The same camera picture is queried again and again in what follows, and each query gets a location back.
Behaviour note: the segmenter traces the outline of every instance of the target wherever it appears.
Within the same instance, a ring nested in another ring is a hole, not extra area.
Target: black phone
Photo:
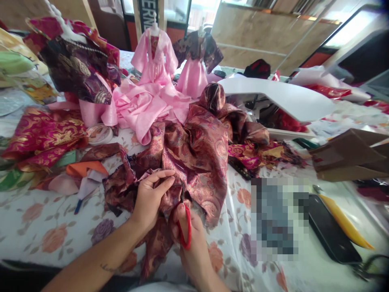
[[[309,223],[332,260],[358,264],[361,256],[318,195],[309,195]]]

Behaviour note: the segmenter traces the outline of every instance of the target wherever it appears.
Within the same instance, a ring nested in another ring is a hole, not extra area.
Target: sign
[[[158,0],[138,0],[139,14],[141,18],[142,33],[149,27],[153,26],[154,16],[153,13],[157,14],[158,22]]]

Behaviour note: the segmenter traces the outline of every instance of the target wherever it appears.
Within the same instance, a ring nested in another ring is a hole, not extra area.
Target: cardboard box
[[[332,182],[389,176],[389,136],[350,129],[310,150],[317,177]]]

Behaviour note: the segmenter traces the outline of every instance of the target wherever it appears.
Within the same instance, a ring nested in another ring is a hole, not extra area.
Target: wall
[[[50,0],[62,13],[62,17],[81,20],[89,27],[96,28],[88,0]],[[8,27],[30,30],[25,18],[49,16],[44,0],[2,0],[0,2],[0,20]]]
[[[222,66],[244,69],[263,58],[275,69],[312,24],[311,20],[292,15],[221,3],[212,36],[224,54]],[[281,66],[281,74],[290,75],[337,27],[319,22]]]

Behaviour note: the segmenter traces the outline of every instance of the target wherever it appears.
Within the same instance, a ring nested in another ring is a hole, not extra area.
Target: orange fabric
[[[107,170],[99,161],[88,161],[69,164],[66,167],[66,174],[76,177],[86,177],[89,169],[96,170],[102,174],[106,174],[107,176],[109,175]]]

